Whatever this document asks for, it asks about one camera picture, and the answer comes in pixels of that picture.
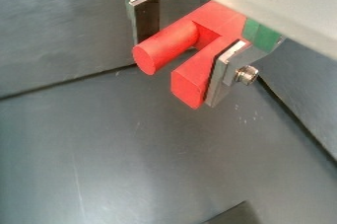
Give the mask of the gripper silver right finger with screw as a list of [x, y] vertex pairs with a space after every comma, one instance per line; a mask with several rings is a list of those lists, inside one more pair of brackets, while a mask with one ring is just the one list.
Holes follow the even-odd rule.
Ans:
[[235, 83], [250, 85], [259, 74], [251, 64], [281, 45], [285, 36], [251, 19], [245, 22], [242, 37], [215, 55], [203, 95], [203, 103], [215, 107]]

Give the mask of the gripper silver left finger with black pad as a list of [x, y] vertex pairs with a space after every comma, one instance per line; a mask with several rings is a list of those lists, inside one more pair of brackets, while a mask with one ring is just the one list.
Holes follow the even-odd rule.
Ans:
[[133, 42], [138, 44], [159, 30], [159, 0], [125, 0]]

